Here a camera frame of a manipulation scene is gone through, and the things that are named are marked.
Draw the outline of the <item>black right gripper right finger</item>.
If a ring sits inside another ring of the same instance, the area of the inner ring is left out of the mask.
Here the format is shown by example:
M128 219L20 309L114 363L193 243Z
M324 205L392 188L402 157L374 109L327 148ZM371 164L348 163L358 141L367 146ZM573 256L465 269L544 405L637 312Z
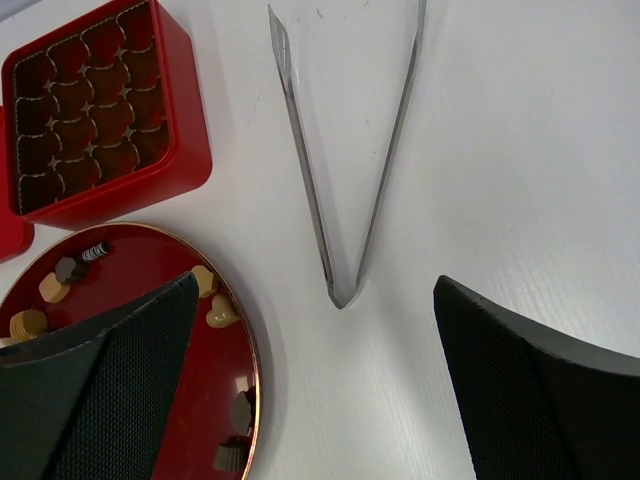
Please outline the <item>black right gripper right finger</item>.
M434 311L478 479L636 479L639 360L442 275Z

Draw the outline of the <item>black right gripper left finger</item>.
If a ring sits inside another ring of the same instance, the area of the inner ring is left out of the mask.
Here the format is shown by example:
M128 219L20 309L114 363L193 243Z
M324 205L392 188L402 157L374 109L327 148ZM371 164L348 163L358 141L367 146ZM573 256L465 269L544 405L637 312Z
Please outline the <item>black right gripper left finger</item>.
M2 478L151 478L197 307L186 272L2 349Z

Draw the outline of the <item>steel tongs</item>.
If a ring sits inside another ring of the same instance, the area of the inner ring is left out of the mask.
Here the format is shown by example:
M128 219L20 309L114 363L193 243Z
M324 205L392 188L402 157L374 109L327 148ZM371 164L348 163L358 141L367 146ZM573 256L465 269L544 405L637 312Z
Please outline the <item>steel tongs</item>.
M270 42L327 295L365 284L411 105L425 1L295 1L268 8Z

